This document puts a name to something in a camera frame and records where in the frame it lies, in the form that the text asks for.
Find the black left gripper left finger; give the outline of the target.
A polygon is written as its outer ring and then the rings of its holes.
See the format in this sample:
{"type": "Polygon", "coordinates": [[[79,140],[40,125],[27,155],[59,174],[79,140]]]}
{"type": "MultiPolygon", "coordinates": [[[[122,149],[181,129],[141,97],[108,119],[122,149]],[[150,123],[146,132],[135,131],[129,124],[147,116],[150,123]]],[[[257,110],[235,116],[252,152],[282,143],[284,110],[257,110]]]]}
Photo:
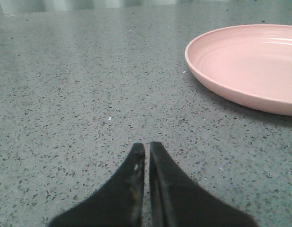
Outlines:
{"type": "Polygon", "coordinates": [[[140,227],[145,175],[145,148],[133,144],[114,175],[94,194],[56,216],[51,227],[140,227]]]}

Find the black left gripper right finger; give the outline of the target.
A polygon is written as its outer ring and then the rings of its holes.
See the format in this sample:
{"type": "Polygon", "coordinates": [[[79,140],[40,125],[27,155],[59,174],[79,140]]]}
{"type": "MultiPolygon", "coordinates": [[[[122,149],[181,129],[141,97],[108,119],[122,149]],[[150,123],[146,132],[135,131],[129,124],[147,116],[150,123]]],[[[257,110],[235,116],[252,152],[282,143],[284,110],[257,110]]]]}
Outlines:
{"type": "Polygon", "coordinates": [[[200,187],[162,143],[150,144],[150,199],[155,227],[256,227],[246,213],[200,187]]]}

